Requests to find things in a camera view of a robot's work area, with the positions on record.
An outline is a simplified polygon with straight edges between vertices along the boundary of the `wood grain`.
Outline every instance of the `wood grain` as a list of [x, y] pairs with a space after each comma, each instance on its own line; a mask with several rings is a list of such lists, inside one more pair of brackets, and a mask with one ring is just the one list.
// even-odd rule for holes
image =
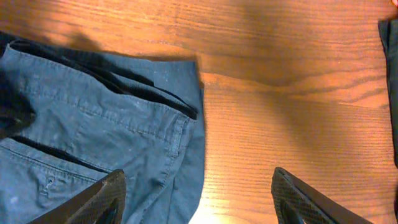
[[395, 223], [389, 0], [0, 0], [0, 29], [75, 49], [194, 58], [206, 180], [192, 223], [277, 223], [282, 166], [374, 223]]

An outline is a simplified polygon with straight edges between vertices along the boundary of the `brown wood tabletop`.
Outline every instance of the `brown wood tabletop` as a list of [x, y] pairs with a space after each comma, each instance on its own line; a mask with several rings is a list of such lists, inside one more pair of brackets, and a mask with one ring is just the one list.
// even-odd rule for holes
[[197, 61], [206, 179], [192, 223], [277, 223], [281, 166], [396, 223], [386, 63], [390, 0], [0, 0], [0, 30], [66, 47]]

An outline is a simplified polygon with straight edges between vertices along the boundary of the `wooden table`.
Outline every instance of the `wooden table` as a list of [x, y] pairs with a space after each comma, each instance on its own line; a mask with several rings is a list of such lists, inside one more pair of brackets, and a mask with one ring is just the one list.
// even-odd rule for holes
[[1, 0], [0, 29], [67, 47], [195, 59], [206, 180], [192, 223], [277, 223], [281, 166], [374, 223], [395, 223], [389, 0]]

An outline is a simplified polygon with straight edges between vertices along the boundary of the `jeans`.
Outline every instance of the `jeans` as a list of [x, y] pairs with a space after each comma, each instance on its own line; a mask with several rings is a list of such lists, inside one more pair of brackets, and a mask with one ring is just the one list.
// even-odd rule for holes
[[35, 121], [0, 141], [0, 223], [27, 223], [115, 169], [123, 223], [187, 223], [204, 179], [193, 62], [81, 52], [1, 34], [0, 72]]

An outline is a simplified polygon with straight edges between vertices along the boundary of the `garment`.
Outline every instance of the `garment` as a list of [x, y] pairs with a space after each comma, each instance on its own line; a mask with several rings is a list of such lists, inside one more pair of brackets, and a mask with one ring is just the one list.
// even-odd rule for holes
[[387, 62], [387, 89], [394, 142], [394, 161], [398, 167], [398, 20], [379, 22], [379, 33]]
[[0, 72], [35, 121], [0, 141], [0, 223], [26, 223], [115, 169], [123, 223], [187, 223], [203, 187], [193, 62], [151, 62], [1, 34]]

